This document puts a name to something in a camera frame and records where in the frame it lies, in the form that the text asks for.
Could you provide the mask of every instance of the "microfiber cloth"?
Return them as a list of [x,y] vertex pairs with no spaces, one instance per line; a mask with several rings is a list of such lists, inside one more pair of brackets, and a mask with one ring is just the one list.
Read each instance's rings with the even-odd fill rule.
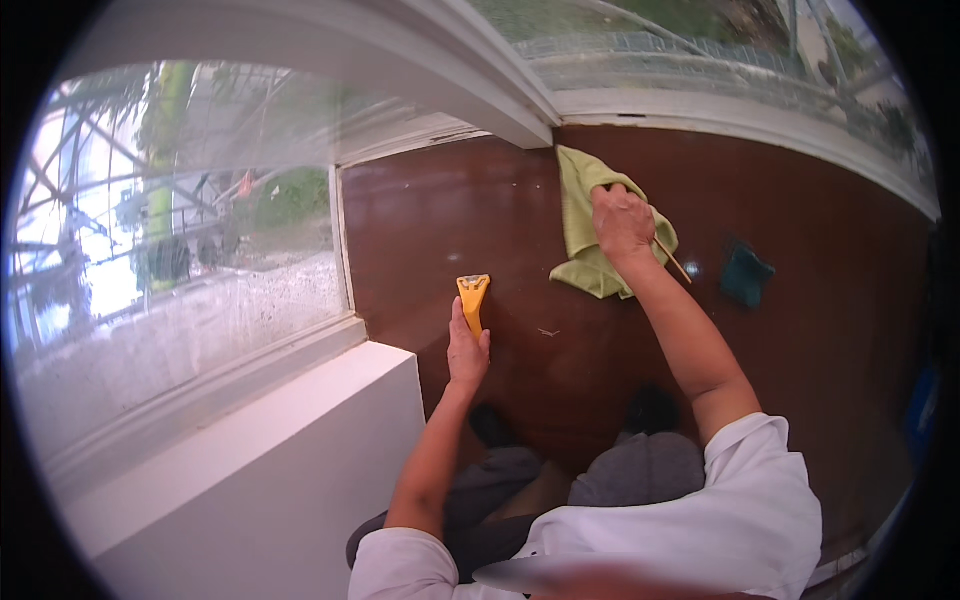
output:
[[745,244],[737,242],[720,275],[720,290],[750,308],[757,308],[760,306],[763,285],[776,272]]
[[[597,185],[623,183],[628,191],[634,192],[648,203],[646,194],[626,175],[615,172],[599,158],[579,150],[557,146],[557,161],[560,163],[564,241],[566,256],[570,260],[551,271],[550,280],[568,283],[599,299],[613,294],[618,294],[621,300],[631,298],[634,295],[633,290],[613,269],[613,265],[597,245],[590,190]],[[655,208],[654,223],[657,237],[662,244],[675,252],[678,246],[677,232]],[[651,249],[660,264],[665,265],[669,260],[667,255],[656,244],[652,245]]]

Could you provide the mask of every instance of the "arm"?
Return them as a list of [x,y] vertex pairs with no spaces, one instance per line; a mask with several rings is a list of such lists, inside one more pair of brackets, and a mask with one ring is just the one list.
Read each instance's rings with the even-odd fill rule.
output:
[[650,248],[650,205],[621,184],[594,187],[593,226],[600,249],[636,294],[673,376],[693,406],[707,444],[724,426],[760,412],[754,388],[713,321],[667,273]]
[[479,341],[473,337],[459,297],[453,301],[446,358],[450,382],[396,481],[384,524],[385,528],[419,529],[440,541],[444,540],[444,502],[456,468],[460,430],[490,364],[490,330],[484,330]]

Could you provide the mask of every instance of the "white window frame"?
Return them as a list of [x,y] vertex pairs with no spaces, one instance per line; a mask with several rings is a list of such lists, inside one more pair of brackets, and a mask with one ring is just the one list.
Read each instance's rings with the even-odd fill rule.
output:
[[[352,313],[340,183],[343,169],[355,164],[482,135],[520,148],[547,148],[553,145],[552,128],[571,124],[709,132],[816,156],[878,183],[931,220],[940,216],[936,197],[903,177],[892,161],[839,128],[801,115],[686,92],[673,92],[669,102],[650,90],[551,92],[465,0],[118,0],[64,62],[60,78],[155,60],[288,67],[414,101],[437,113],[365,139],[338,140],[339,154],[328,171],[330,206],[337,269],[350,313],[155,398],[71,446],[48,465],[54,487],[64,493],[128,466],[144,439],[181,434],[176,431],[178,410],[201,401],[235,409],[239,404],[226,400],[231,390],[254,397],[307,363],[366,339],[363,322]],[[763,118],[756,118],[758,110]]]

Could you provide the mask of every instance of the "dark green cloth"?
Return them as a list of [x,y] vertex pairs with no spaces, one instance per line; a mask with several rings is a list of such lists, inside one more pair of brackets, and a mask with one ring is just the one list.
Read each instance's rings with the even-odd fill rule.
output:
[[763,295],[763,285],[776,272],[743,243],[737,243],[720,275],[720,290],[750,308],[757,308]]

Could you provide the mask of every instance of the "white shirt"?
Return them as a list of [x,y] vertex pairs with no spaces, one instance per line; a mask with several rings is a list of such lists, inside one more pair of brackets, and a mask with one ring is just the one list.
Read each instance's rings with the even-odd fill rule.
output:
[[[648,506],[562,506],[534,521],[514,558],[630,552],[667,570],[704,565],[711,571],[721,559],[736,557],[776,579],[747,593],[800,598],[820,561],[823,520],[803,455],[787,450],[787,432],[783,417],[748,415],[707,444],[707,482],[699,492]],[[523,600],[519,593],[458,581],[457,566],[439,540],[416,529],[382,529],[360,542],[349,599]]]

